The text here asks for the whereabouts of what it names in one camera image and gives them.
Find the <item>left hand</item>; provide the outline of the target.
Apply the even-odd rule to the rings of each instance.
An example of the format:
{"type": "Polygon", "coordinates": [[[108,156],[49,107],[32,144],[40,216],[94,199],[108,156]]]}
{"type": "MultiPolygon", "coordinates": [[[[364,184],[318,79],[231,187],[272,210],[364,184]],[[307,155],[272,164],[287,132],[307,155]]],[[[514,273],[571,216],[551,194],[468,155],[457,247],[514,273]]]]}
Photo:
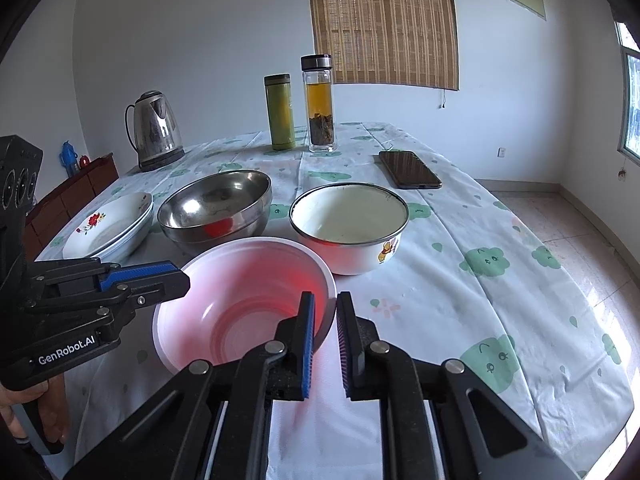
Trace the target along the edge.
{"type": "Polygon", "coordinates": [[[70,414],[65,392],[65,379],[58,375],[26,390],[13,391],[1,386],[1,415],[10,434],[26,439],[27,434],[16,418],[12,406],[36,401],[46,440],[65,443],[70,430],[70,414]]]}

